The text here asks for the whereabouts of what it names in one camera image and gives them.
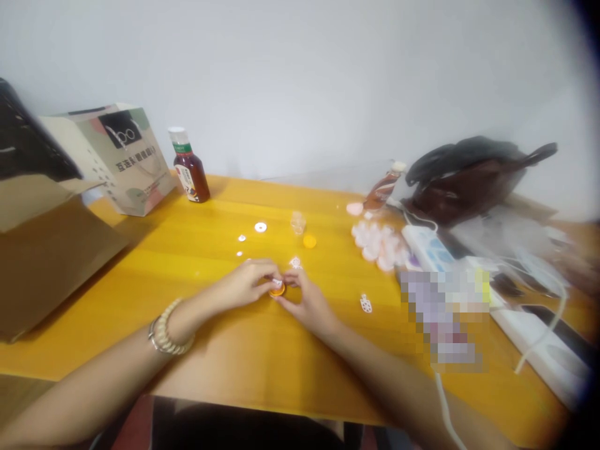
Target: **small orange object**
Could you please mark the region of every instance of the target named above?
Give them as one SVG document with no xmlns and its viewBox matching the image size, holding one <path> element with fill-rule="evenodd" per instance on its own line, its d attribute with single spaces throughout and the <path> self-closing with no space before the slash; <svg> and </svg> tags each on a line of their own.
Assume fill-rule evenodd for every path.
<svg viewBox="0 0 600 450">
<path fill-rule="evenodd" d="M 306 234 L 302 240 L 302 243 L 306 248 L 314 248 L 317 244 L 317 239 L 312 234 Z"/>
<path fill-rule="evenodd" d="M 275 298 L 275 297 L 282 296 L 285 291 L 286 291 L 286 284 L 284 282 L 282 282 L 281 287 L 279 287 L 278 289 L 270 290 L 269 295 L 271 297 Z"/>
</svg>

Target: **bracelet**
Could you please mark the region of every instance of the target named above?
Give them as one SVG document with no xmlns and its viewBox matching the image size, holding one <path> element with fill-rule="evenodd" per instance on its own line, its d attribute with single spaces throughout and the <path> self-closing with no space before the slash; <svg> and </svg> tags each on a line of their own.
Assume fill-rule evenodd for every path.
<svg viewBox="0 0 600 450">
<path fill-rule="evenodd" d="M 167 335 L 167 320 L 173 312 L 173 309 L 181 302 L 181 299 L 175 300 L 164 310 L 160 316 L 152 321 L 148 330 L 148 340 L 152 342 L 154 348 L 162 353 L 169 354 L 184 354 L 194 343 L 194 336 L 190 337 L 189 341 L 182 346 L 174 344 Z"/>
</svg>

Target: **brown cardboard box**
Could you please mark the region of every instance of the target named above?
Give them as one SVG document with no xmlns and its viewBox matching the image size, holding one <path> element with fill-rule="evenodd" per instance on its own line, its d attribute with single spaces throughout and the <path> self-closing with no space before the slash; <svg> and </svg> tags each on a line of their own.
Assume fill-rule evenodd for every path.
<svg viewBox="0 0 600 450">
<path fill-rule="evenodd" d="M 519 195 L 516 192 L 511 192 L 502 203 L 504 203 L 505 206 L 512 208 L 521 216 L 533 219 L 541 224 L 548 223 L 550 218 L 558 213 L 557 209 Z"/>
<path fill-rule="evenodd" d="M 0 340 L 33 328 L 127 245 L 81 201 L 97 185 L 44 175 L 0 181 Z"/>
</svg>

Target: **wooden table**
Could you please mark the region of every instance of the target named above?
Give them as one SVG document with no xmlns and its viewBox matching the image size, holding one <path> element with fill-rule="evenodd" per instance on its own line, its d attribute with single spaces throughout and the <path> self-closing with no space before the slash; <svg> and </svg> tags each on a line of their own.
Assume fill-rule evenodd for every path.
<svg viewBox="0 0 600 450">
<path fill-rule="evenodd" d="M 423 335 L 410 323 L 393 274 L 366 262 L 354 245 L 356 222 L 346 204 L 354 194 L 259 181 L 209 177 L 212 200 L 169 195 L 144 218 L 121 216 L 105 200 L 91 209 L 132 244 L 88 281 L 37 329 L 0 344 L 0 373 L 59 380 L 88 359 L 154 319 L 174 298 L 188 296 L 246 258 L 273 258 L 282 270 L 298 256 L 339 317 L 382 348 L 402 355 L 428 376 Z M 317 246 L 305 249 L 291 227 L 301 211 Z M 399 218 L 390 219 L 398 226 Z M 259 234 L 254 224 L 265 222 Z M 238 237 L 245 235 L 240 242 Z M 373 313 L 359 298 L 366 293 Z M 299 291 L 290 289 L 290 299 Z M 524 303 L 556 301 L 528 295 Z M 597 311 L 571 289 L 565 319 L 587 338 Z M 568 412 L 529 365 L 513 374 L 519 353 L 489 322 L 489 372 L 445 374 L 444 386 L 489 417 L 518 446 L 546 445 Z M 348 367 L 270 298 L 223 314 L 198 332 L 192 351 L 158 377 L 159 395 L 246 408 L 389 424 L 390 418 Z"/>
</svg>

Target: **brown bottle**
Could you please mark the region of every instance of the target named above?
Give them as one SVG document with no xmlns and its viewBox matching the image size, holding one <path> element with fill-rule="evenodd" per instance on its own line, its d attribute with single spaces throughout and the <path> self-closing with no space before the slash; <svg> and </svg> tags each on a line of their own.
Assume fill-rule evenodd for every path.
<svg viewBox="0 0 600 450">
<path fill-rule="evenodd" d="M 190 201 L 203 203 L 211 198 L 202 161 L 189 144 L 188 132 L 182 127 L 170 127 L 169 135 L 175 148 L 175 170 Z"/>
<path fill-rule="evenodd" d="M 367 198 L 364 201 L 364 208 L 367 210 L 374 211 L 376 209 L 381 208 L 385 205 L 388 197 L 394 191 L 394 186 L 396 185 L 396 181 L 400 178 L 402 172 L 406 170 L 406 164 L 400 161 L 394 162 L 392 164 L 392 168 L 383 177 L 382 180 L 377 182 L 373 189 L 367 195 Z"/>
</svg>

